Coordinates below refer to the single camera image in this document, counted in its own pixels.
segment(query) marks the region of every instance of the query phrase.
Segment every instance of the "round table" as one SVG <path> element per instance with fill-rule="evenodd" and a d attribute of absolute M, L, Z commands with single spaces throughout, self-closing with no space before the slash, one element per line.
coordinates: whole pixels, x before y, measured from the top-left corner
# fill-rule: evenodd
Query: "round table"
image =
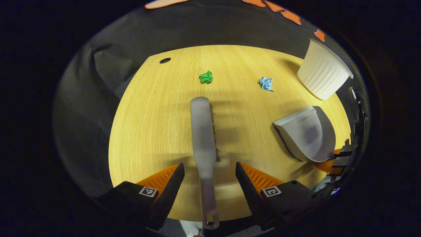
<path fill-rule="evenodd" d="M 164 58 L 171 60 L 161 64 Z M 235 177 L 236 162 L 312 188 L 326 173 L 295 159 L 272 123 L 306 106 L 320 106 L 334 127 L 336 149 L 349 138 L 350 127 L 336 94 L 320 100 L 299 81 L 302 62 L 281 52 L 237 45 L 197 46 L 150 56 L 128 85 L 112 125 L 109 170 L 114 187 L 123 181 L 137 183 L 183 162 L 185 177 L 168 217 L 201 221 L 190 101 L 204 96 L 213 107 L 221 158 L 214 170 L 221 221 L 251 215 Z M 199 75 L 208 70 L 213 81 L 201 84 Z M 262 76 L 273 78 L 273 92 L 261 89 Z"/>

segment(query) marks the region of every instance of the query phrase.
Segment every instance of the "crumpled paper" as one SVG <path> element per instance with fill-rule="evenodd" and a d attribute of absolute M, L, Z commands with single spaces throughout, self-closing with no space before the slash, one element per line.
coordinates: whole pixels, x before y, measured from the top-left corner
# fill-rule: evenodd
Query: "crumpled paper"
<path fill-rule="evenodd" d="M 199 78 L 200 78 L 200 82 L 202 84 L 203 83 L 208 84 L 213 80 L 212 73 L 210 71 L 208 71 L 207 73 L 204 73 L 204 74 L 200 74 Z"/>
<path fill-rule="evenodd" d="M 260 79 L 260 84 L 262 85 L 263 90 L 267 90 L 267 91 L 272 90 L 272 87 L 270 87 L 270 85 L 272 85 L 272 78 L 267 78 L 267 77 L 262 76 L 262 79 Z"/>

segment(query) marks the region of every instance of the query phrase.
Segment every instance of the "gray dustpan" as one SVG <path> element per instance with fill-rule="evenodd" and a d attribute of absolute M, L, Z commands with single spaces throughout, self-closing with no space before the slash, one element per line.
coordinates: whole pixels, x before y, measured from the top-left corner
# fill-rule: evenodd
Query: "gray dustpan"
<path fill-rule="evenodd" d="M 319 106 L 309 106 L 273 123 L 295 158 L 324 162 L 333 158 L 335 130 Z"/>

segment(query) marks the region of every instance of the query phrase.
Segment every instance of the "white plastic cup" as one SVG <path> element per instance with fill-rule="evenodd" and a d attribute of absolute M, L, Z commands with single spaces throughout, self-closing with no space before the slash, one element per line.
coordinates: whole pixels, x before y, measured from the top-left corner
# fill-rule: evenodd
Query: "white plastic cup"
<path fill-rule="evenodd" d="M 329 48 L 309 39 L 310 46 L 298 70 L 298 78 L 317 98 L 325 100 L 333 95 L 348 79 L 351 70 Z"/>

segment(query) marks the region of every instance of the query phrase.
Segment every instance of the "green crumpled paper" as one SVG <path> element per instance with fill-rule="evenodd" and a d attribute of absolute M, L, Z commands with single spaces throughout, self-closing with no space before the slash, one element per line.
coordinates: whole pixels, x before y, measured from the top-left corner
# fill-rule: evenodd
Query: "green crumpled paper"
<path fill-rule="evenodd" d="M 208 71 L 207 73 L 204 73 L 204 74 L 200 74 L 199 78 L 200 78 L 200 82 L 202 84 L 203 83 L 208 84 L 213 80 L 213 76 L 212 76 L 212 73 L 210 71 Z"/>

